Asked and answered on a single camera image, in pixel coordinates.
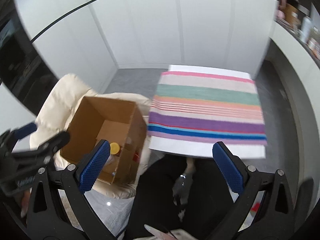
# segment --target cardboard box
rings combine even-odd
[[[60,151],[67,161],[77,164],[101,139],[116,142],[121,147],[120,154],[103,168],[98,179],[109,184],[135,180],[147,133],[135,102],[84,97],[67,131],[70,142]]]

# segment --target silver bolt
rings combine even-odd
[[[48,146],[49,146],[49,143],[45,143],[45,144],[42,146],[42,149],[45,150],[45,149],[47,149]]]
[[[44,173],[45,172],[45,168],[40,168],[39,170],[38,170],[38,173],[39,174],[42,174],[42,173]]]
[[[278,174],[279,174],[280,176],[283,176],[283,175],[284,175],[284,171],[283,171],[283,170],[278,170],[277,172],[278,172]]]
[[[255,166],[249,165],[249,166],[248,166],[248,170],[251,171],[251,172],[254,172],[254,171],[256,171],[257,169],[256,169]]]
[[[69,164],[68,167],[67,167],[67,169],[69,171],[73,171],[75,168],[76,168],[76,166],[74,164]]]
[[[49,161],[51,160],[51,157],[48,155],[44,158],[43,164],[48,164]]]

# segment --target blue gripper pad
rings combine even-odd
[[[99,176],[103,166],[106,164],[109,156],[110,144],[108,141],[105,141],[80,174],[79,191],[82,194],[92,189],[93,184]]]
[[[34,122],[31,122],[15,130],[14,137],[16,140],[21,140],[26,136],[28,136],[29,134],[35,132],[36,130],[37,130],[37,125]]]
[[[213,145],[212,156],[232,192],[241,194],[244,190],[243,176],[219,143]]]

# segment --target yellow lid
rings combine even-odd
[[[110,153],[117,154],[120,151],[120,146],[117,143],[110,143]]]

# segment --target black pants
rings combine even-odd
[[[226,181],[212,159],[197,159],[196,172],[182,223],[173,203],[172,187],[185,171],[186,158],[166,155],[140,177],[124,239],[152,236],[144,224],[162,232],[184,229],[204,240],[233,204]]]

